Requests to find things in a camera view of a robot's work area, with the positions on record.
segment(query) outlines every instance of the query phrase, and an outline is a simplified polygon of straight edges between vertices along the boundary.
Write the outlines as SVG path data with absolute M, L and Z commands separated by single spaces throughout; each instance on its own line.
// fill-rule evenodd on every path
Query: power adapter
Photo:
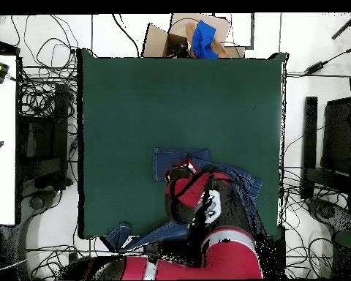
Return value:
M 328 62 L 329 61 L 324 61 L 324 62 L 319 61 L 316 64 L 313 64 L 312 66 L 306 69 L 305 75 L 311 75 L 312 73 L 320 71 L 324 67 L 324 65 L 326 65 Z
M 78 253 L 76 251 L 73 251 L 69 254 L 69 263 L 72 263 L 78 259 Z

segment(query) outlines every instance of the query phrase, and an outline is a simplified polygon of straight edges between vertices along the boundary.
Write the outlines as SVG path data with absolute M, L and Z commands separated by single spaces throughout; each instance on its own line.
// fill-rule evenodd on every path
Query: black border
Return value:
M 78 231 L 77 235 L 80 239 L 86 239 L 83 232 L 85 229 L 84 221 L 84 206 L 85 206 L 85 192 L 83 189 L 84 184 L 84 152 L 85 152 L 85 143 L 83 139 L 83 57 L 82 50 L 78 48 L 75 51 L 77 57 L 77 126 L 78 126 Z

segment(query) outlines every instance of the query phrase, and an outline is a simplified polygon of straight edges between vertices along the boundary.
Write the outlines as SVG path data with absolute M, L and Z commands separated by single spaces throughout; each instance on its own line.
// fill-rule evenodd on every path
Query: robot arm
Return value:
M 182 162 L 168 173 L 167 181 L 167 213 L 190 224 L 190 238 L 199 241 L 195 244 L 202 252 L 199 268 L 137 256 L 98 257 L 84 261 L 79 273 L 70 266 L 61 280 L 263 278 L 246 213 L 233 199 L 229 176 L 210 169 L 197 172 Z

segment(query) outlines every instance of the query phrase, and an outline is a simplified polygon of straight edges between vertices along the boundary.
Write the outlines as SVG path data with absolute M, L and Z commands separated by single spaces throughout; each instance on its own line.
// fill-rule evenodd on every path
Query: jeans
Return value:
M 236 183 L 232 183 L 232 190 L 235 199 L 239 199 L 245 207 L 252 233 L 265 233 L 265 229 L 256 210 L 257 196 L 263 183 L 243 169 L 228 164 L 212 162 L 208 149 L 155 148 L 152 160 L 153 179 L 156 181 L 165 181 L 165 173 L 186 157 L 192 161 L 198 170 L 205 165 L 213 165 L 234 178 Z

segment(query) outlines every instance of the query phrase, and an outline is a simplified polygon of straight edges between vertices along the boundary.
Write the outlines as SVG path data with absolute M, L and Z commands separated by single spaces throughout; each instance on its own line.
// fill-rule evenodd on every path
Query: cardboard box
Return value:
M 186 37 L 168 34 L 152 23 L 148 24 L 143 47 L 143 57 L 167 57 L 177 45 L 187 47 Z
M 182 18 L 193 18 L 197 20 L 203 19 L 205 23 L 216 28 L 215 38 L 218 42 L 224 42 L 226 40 L 230 27 L 230 22 L 228 20 L 197 13 L 175 13 L 172 15 L 169 33 L 152 23 L 148 24 L 146 37 L 143 44 L 142 57 L 166 57 L 172 46 L 175 47 L 177 44 L 188 46 L 186 38 L 186 24 L 192 20 L 184 19 L 177 22 Z M 244 57 L 244 47 L 235 48 L 232 46 L 225 48 L 229 53 L 228 58 Z
M 224 18 L 217 18 L 199 13 L 174 13 L 172 14 L 168 33 L 186 37 L 186 24 L 192 21 L 196 22 L 196 20 L 197 22 L 203 20 L 204 23 L 214 27 L 216 29 L 214 37 L 219 43 L 224 45 L 222 42 L 226 41 L 230 29 L 230 22 Z
M 244 58 L 246 48 L 244 46 L 225 46 L 229 53 L 228 58 Z

